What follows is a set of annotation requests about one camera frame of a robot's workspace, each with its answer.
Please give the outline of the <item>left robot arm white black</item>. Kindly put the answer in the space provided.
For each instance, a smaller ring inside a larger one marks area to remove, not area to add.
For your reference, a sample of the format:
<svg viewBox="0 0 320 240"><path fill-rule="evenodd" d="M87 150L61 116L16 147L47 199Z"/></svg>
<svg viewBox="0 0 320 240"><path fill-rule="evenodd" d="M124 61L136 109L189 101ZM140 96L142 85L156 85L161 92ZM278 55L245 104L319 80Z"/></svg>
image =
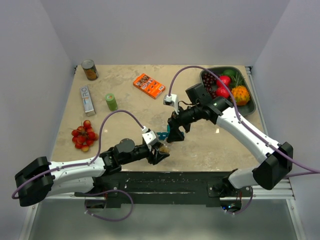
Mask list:
<svg viewBox="0 0 320 240"><path fill-rule="evenodd" d="M123 165L143 159L156 165L169 155L168 148L159 141L153 145L136 145L133 140L125 138L100 153L95 161L87 158L50 162L45 156L38 157L15 175L18 190L15 196L22 207L64 193L79 192L99 196L104 190L104 184L95 178L113 175L120 172Z"/></svg>

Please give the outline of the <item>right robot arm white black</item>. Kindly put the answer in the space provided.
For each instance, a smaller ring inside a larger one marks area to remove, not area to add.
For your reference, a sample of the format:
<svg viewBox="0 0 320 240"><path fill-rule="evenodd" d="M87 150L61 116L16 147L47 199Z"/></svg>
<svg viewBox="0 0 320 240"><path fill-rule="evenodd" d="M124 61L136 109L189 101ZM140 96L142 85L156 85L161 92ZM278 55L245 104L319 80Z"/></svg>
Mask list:
<svg viewBox="0 0 320 240"><path fill-rule="evenodd" d="M285 142L280 144L265 135L242 117L237 117L233 104L224 97L212 98L201 83L186 90L191 105L186 109L179 106L176 94L166 95L164 105L174 111L168 119L170 131L167 142L181 142L185 139L180 131L190 131L191 124L198 120L211 121L228 131L256 158L259 165L249 169L235 169L222 180L218 189L227 196L235 196L243 187L260 186L272 190L291 170L293 147Z"/></svg>

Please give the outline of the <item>clear pill bottle yellow capsules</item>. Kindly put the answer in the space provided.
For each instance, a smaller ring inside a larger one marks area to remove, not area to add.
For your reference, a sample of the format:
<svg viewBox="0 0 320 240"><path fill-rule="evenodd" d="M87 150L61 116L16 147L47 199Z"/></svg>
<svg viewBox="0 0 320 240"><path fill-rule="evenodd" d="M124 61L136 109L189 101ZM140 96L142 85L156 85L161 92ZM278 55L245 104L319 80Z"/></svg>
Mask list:
<svg viewBox="0 0 320 240"><path fill-rule="evenodd" d="M171 152L171 144L166 141L161 141L158 147L160 152L169 154Z"/></svg>

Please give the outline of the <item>teal weekly pill organizer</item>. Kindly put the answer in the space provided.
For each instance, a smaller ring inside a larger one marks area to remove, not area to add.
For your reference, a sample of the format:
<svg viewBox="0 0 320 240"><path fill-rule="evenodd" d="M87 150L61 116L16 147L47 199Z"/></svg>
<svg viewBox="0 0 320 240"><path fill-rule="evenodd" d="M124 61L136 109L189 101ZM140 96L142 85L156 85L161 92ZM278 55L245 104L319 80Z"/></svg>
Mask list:
<svg viewBox="0 0 320 240"><path fill-rule="evenodd" d="M157 134L157 136L158 136L158 139L159 139L160 141L164 141L164 140L169 136L170 130L171 130L171 129L170 129L170 126L167 125L166 131L157 132L156 134Z"/></svg>

